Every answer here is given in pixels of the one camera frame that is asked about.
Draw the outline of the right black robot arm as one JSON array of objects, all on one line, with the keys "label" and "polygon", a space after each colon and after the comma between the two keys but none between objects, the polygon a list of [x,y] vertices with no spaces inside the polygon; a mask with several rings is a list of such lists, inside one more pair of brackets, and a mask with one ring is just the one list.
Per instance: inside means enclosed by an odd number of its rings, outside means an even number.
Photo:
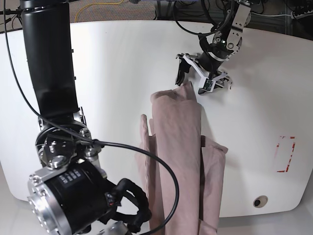
[{"label": "right black robot arm", "polygon": [[50,235],[85,235],[92,223],[113,224],[106,235],[139,233],[152,218],[146,193],[129,179],[109,181],[98,154],[106,147],[135,151],[169,172],[175,200],[168,216],[150,230],[165,228],[179,202],[177,178],[162,159],[146,150],[93,139],[78,107],[66,0],[22,0],[18,9],[32,86],[39,109],[36,139],[42,168],[29,176],[27,200]]}]

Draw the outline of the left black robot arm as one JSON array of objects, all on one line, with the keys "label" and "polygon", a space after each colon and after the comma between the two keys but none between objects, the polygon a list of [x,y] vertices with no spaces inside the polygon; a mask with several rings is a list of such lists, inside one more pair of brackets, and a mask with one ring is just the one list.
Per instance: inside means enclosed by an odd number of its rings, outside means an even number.
[{"label": "left black robot arm", "polygon": [[196,35],[202,53],[190,55],[178,54],[178,74],[175,85],[180,86],[185,75],[193,68],[200,76],[198,94],[212,93],[215,89],[222,89],[232,83],[225,71],[219,67],[231,56],[238,53],[243,40],[243,29],[251,19],[251,0],[231,0],[223,8],[224,20],[214,23],[210,32],[196,33],[184,28],[178,20],[175,23],[185,32]]}]

